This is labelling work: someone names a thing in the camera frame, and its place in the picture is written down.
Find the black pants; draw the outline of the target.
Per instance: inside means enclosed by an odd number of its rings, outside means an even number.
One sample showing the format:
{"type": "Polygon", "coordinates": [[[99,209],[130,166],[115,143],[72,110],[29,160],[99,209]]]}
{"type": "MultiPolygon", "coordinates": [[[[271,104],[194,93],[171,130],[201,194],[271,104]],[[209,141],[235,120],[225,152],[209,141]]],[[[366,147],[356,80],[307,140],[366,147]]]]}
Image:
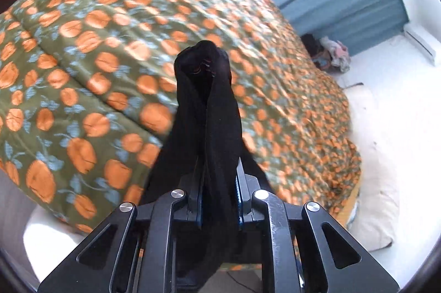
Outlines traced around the black pants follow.
{"type": "Polygon", "coordinates": [[[264,189],[270,184],[242,139],[227,53],[213,42],[201,41],[178,54],[174,72],[178,109],[141,202],[157,200],[202,166],[202,227],[179,234],[177,242],[177,290],[197,292],[236,248],[237,165],[257,177],[264,189]]]}

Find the white pillow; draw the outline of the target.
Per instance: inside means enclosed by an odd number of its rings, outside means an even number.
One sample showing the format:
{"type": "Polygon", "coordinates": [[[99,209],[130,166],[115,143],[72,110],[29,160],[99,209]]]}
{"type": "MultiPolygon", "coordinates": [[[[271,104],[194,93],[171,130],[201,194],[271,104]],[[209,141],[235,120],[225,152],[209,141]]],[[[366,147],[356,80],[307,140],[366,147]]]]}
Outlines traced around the white pillow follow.
{"type": "Polygon", "coordinates": [[[378,151],[378,115],[372,93],[362,83],[344,93],[351,117],[349,139],[361,156],[361,176],[342,222],[367,251],[378,251],[396,240],[396,187],[378,151]]]}

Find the pile of light clothes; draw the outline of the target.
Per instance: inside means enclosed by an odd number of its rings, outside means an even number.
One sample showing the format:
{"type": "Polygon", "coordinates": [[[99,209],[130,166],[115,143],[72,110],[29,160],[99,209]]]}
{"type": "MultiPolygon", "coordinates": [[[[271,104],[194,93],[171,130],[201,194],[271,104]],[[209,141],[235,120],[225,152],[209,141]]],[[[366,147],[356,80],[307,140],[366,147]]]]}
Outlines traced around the pile of light clothes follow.
{"type": "Polygon", "coordinates": [[[340,41],[333,41],[328,36],[316,39],[307,33],[300,37],[313,63],[324,72],[348,72],[351,57],[348,47],[340,41]]]}

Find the olive orange floral bedspread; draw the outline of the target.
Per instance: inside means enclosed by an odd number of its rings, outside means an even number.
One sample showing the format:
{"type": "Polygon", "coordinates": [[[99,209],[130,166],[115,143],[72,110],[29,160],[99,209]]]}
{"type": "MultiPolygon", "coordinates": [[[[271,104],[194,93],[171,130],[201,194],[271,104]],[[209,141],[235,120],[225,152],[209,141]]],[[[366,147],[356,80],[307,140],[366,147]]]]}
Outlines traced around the olive orange floral bedspread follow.
{"type": "Polygon", "coordinates": [[[225,50],[247,149],[276,194],[346,206],[348,100],[271,0],[18,0],[1,14],[1,189],[88,233],[139,200],[177,108],[179,52],[225,50]]]}

